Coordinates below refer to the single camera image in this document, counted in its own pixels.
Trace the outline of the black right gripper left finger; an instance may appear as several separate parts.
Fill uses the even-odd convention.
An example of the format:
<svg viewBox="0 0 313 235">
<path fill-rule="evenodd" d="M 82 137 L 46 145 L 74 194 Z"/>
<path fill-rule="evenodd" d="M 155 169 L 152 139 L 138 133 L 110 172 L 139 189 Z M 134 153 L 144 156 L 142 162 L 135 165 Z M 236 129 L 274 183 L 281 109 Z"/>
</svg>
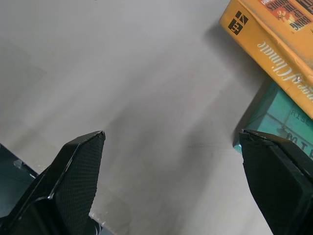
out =
<svg viewBox="0 0 313 235">
<path fill-rule="evenodd" d="M 26 189 L 0 235 L 99 235 L 89 216 L 106 136 L 96 131 L 66 143 L 53 162 Z"/>
</svg>

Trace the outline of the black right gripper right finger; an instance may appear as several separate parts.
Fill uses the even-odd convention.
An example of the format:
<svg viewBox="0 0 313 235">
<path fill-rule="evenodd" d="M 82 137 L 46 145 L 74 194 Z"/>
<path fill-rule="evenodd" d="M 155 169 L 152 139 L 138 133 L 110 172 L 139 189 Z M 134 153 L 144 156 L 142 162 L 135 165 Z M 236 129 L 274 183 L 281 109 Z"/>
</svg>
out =
<svg viewBox="0 0 313 235">
<path fill-rule="evenodd" d="M 313 160 L 294 142 L 239 133 L 250 192 L 273 235 L 313 235 Z"/>
</svg>

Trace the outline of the teal green book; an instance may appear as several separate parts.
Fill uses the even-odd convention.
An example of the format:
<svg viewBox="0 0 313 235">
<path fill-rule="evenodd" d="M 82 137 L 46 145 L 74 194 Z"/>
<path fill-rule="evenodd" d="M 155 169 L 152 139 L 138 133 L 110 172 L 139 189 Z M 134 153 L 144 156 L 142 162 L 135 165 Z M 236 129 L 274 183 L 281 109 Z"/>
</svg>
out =
<svg viewBox="0 0 313 235">
<path fill-rule="evenodd" d="M 275 83 L 240 128 L 273 134 L 294 142 L 313 159 L 313 120 Z"/>
</svg>

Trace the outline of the yellow book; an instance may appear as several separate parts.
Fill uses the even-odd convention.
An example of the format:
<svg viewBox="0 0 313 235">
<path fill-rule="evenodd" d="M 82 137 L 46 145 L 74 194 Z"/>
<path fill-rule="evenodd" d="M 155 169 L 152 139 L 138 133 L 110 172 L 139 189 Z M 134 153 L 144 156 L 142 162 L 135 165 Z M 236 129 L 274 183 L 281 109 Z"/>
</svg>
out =
<svg viewBox="0 0 313 235">
<path fill-rule="evenodd" d="M 313 0 L 230 0 L 219 23 L 313 119 Z"/>
</svg>

